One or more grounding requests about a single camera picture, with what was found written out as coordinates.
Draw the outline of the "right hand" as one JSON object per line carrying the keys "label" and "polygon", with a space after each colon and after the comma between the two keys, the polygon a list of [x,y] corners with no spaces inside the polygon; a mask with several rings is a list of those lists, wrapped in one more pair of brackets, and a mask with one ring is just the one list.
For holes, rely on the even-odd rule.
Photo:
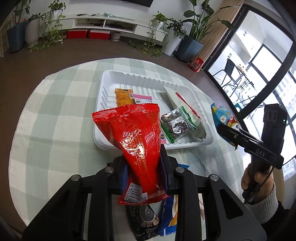
{"label": "right hand", "polygon": [[274,177],[273,168],[270,167],[266,172],[256,172],[253,176],[251,175],[252,164],[250,163],[243,173],[241,179],[241,188],[247,190],[249,185],[254,187],[251,191],[252,196],[244,198],[245,203],[257,204],[263,201],[274,188]]}

